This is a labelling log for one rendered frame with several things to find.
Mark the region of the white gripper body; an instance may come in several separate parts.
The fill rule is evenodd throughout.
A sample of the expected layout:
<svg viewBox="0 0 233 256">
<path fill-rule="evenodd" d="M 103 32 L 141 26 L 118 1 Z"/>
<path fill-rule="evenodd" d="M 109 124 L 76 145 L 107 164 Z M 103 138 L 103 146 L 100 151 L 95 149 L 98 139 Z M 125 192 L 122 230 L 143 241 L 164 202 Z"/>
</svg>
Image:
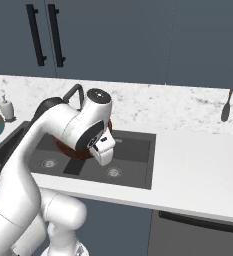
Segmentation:
<svg viewBox="0 0 233 256">
<path fill-rule="evenodd" d="M 113 138 L 103 137 L 89 151 L 101 166 L 105 166 L 112 161 L 114 146 Z"/>
</svg>

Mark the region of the dark red bowl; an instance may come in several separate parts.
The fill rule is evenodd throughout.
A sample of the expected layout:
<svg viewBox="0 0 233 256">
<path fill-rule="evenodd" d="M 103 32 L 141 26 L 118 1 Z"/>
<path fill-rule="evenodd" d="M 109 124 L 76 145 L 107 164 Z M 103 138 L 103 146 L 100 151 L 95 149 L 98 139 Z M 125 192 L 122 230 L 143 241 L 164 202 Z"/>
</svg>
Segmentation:
<svg viewBox="0 0 233 256">
<path fill-rule="evenodd" d="M 115 141 L 111 136 L 112 122 L 108 120 L 80 121 L 70 129 L 67 126 L 62 137 L 54 137 L 58 148 L 67 156 L 75 159 L 86 159 L 94 156 L 100 162 L 106 161 L 103 154 L 111 150 Z"/>
</svg>

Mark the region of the dark grey double sink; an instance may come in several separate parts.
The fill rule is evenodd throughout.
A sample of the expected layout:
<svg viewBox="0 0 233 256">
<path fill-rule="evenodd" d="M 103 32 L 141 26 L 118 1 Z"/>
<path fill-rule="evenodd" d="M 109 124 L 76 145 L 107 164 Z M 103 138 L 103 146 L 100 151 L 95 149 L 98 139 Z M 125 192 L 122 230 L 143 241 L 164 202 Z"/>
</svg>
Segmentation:
<svg viewBox="0 0 233 256">
<path fill-rule="evenodd" d="M 32 173 L 151 189 L 156 135 L 113 130 L 116 142 L 112 161 L 100 166 L 94 158 L 77 160 L 62 153 L 45 134 L 32 153 Z"/>
</svg>

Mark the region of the black sink tap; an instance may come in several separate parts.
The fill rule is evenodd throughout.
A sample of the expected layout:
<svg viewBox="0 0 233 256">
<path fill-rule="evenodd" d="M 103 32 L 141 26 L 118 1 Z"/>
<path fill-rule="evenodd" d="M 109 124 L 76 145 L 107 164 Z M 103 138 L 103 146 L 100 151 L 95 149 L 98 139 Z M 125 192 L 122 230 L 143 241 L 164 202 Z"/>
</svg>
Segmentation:
<svg viewBox="0 0 233 256">
<path fill-rule="evenodd" d="M 79 104 L 80 108 L 77 109 L 78 111 L 82 110 L 83 103 L 84 103 L 84 90 L 81 84 L 75 84 L 64 96 L 63 101 L 69 103 L 70 98 L 76 93 L 79 93 Z"/>
</svg>

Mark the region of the blue-grey base cupboard door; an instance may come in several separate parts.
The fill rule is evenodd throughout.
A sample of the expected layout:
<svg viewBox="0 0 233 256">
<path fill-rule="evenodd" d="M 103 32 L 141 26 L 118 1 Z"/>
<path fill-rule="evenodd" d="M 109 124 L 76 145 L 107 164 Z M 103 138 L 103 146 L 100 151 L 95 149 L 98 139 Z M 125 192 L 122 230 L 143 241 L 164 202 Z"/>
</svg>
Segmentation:
<svg viewBox="0 0 233 256">
<path fill-rule="evenodd" d="M 87 219 L 77 230 L 90 256 L 147 256 L 152 211 L 82 199 Z"/>
</svg>

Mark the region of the white soap dispenser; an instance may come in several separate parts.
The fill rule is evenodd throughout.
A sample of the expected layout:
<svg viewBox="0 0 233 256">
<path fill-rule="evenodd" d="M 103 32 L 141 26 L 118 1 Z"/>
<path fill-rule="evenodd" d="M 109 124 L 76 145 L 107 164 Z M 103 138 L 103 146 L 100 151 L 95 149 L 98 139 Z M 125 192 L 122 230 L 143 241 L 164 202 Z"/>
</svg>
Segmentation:
<svg viewBox="0 0 233 256">
<path fill-rule="evenodd" d="M 7 121 L 14 119 L 14 107 L 13 104 L 2 96 L 2 101 L 0 103 L 0 110 Z"/>
</svg>

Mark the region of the grey dishwasher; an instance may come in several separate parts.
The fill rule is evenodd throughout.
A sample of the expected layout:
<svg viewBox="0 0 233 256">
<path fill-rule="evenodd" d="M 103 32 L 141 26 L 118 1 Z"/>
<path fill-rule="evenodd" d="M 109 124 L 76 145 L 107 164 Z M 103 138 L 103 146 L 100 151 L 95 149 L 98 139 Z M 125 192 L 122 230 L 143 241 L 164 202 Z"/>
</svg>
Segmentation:
<svg viewBox="0 0 233 256">
<path fill-rule="evenodd" d="M 148 256 L 233 256 L 233 233 L 160 218 L 152 212 Z M 187 217 L 233 225 L 233 222 Z"/>
</svg>

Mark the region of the blue-grey wall cupboard door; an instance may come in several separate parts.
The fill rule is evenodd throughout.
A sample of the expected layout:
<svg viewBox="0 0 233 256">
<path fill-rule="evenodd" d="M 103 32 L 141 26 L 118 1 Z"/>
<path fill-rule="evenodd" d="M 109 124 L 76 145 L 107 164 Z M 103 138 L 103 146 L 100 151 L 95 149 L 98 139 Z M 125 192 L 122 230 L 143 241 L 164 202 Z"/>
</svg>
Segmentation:
<svg viewBox="0 0 233 256">
<path fill-rule="evenodd" d="M 59 78 L 166 82 L 175 0 L 45 0 L 49 20 L 48 4 L 59 10 Z"/>
<path fill-rule="evenodd" d="M 176 0 L 167 83 L 233 88 L 233 0 Z"/>
<path fill-rule="evenodd" d="M 36 21 L 44 66 L 37 64 L 26 5 L 38 10 Z M 0 75 L 56 77 L 44 0 L 0 0 Z"/>
</svg>

